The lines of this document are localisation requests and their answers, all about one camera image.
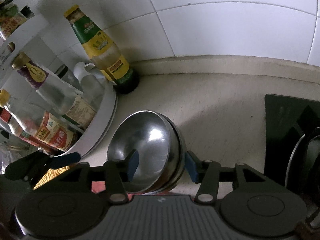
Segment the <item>purple-label clear bottle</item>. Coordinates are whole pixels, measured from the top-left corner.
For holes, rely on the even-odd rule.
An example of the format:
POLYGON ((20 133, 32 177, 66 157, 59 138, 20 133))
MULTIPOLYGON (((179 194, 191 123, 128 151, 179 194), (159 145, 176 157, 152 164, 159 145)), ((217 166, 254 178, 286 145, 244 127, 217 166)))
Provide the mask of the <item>purple-label clear bottle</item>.
POLYGON ((18 53, 11 65, 56 113, 80 129, 90 125, 96 111, 75 88, 38 66, 24 52, 18 53))

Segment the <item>white rotating condiment tray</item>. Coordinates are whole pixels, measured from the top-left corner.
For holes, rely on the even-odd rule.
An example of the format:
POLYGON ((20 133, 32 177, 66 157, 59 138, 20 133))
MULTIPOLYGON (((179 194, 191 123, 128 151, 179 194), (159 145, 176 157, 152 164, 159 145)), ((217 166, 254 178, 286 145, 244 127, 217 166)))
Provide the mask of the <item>white rotating condiment tray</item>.
MULTIPOLYGON (((18 52, 29 49, 30 57, 37 60, 38 63, 44 59, 57 57, 45 46, 45 51, 40 52, 40 48, 31 48, 30 42, 39 36, 47 28, 48 21, 41 15, 37 15, 27 20, 19 26, 6 41, 1 41, 1 88, 6 89, 13 97, 22 102, 34 102, 43 107, 48 104, 27 84, 25 79, 15 72, 11 67, 11 61, 18 52)), ((101 142, 109 129, 117 108, 117 96, 108 82, 104 82, 104 97, 100 108, 93 118, 91 124, 84 131, 84 134, 75 143, 75 145, 66 153, 77 151, 81 156, 90 154, 101 142)))

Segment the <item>steel bowl back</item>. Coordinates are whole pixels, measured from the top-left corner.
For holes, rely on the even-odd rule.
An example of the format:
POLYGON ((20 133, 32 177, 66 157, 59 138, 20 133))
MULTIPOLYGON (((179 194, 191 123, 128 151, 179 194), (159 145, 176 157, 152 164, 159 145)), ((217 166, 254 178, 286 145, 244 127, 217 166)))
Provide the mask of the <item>steel bowl back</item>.
POLYGON ((170 124, 172 133, 170 133, 173 149, 170 150, 168 160, 156 180, 150 187, 141 191, 140 194, 161 194, 172 190, 184 172, 184 155, 186 152, 185 141, 179 128, 167 116, 157 113, 162 119, 170 124))

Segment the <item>yellow chenille mat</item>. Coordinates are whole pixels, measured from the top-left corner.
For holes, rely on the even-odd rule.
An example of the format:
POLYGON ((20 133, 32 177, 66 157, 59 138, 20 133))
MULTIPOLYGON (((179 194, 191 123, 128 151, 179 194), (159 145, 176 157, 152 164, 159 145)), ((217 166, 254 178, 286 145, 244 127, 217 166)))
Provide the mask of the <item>yellow chenille mat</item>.
POLYGON ((68 171, 71 167, 65 166, 58 169, 50 169, 48 172, 46 172, 43 177, 37 182, 37 184, 33 187, 33 189, 37 189, 41 187, 42 185, 46 184, 50 180, 56 178, 57 176, 63 174, 64 172, 68 171))

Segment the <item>black gas stove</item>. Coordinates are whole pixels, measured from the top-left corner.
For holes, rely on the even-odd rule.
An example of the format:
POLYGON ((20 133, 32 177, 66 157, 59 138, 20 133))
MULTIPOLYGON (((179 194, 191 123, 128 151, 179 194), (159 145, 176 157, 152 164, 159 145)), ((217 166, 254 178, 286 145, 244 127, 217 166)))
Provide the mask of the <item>black gas stove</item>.
POLYGON ((266 94, 264 175, 319 205, 319 101, 266 94))

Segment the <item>red cloth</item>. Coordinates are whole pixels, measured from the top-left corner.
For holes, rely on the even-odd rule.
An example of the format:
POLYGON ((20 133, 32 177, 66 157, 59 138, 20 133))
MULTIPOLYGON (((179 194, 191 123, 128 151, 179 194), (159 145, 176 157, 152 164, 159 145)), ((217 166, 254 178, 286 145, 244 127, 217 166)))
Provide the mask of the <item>red cloth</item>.
POLYGON ((131 194, 110 191, 110 189, 106 188, 106 184, 104 181, 92 182, 92 192, 95 194, 102 195, 104 198, 106 198, 107 200, 113 203, 123 203, 125 201, 130 201, 132 199, 131 194))

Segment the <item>yellow-green sesame oil bottle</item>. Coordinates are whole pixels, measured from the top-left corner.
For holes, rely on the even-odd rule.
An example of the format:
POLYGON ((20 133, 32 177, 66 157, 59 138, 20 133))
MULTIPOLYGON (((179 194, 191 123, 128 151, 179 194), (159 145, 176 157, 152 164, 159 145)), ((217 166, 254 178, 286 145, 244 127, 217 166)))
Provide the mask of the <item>yellow-green sesame oil bottle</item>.
POLYGON ((129 94, 139 85, 140 75, 133 69, 116 43, 98 27, 78 5, 64 13, 71 28, 93 64, 110 81, 118 94, 129 94))

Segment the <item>steel bowl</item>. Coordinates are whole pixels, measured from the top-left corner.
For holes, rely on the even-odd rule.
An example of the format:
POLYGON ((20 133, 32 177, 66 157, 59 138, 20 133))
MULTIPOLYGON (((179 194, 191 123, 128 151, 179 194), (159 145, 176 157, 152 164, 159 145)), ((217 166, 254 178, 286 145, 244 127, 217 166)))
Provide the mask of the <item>steel bowl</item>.
POLYGON ((168 160, 156 180, 150 187, 141 191, 140 194, 161 194, 172 190, 184 172, 184 155, 186 152, 185 141, 179 128, 167 116, 157 113, 162 119, 170 124, 172 133, 170 133, 173 149, 170 150, 168 160))
POLYGON ((139 153, 133 180, 125 183, 129 193, 140 193, 159 178, 173 144, 170 124, 156 112, 139 111, 128 116, 116 130, 107 160, 124 160, 132 150, 139 153))

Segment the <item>red-label soy sauce bottle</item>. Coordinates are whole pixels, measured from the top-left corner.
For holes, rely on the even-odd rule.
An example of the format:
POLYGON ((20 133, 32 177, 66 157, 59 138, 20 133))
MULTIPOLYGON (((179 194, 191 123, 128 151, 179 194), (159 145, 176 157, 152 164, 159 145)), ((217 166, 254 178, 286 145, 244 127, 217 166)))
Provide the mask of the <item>red-label soy sauce bottle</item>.
POLYGON ((14 136, 48 153, 53 153, 52 147, 26 133, 16 119, 4 108, 1 108, 1 120, 9 126, 14 136))

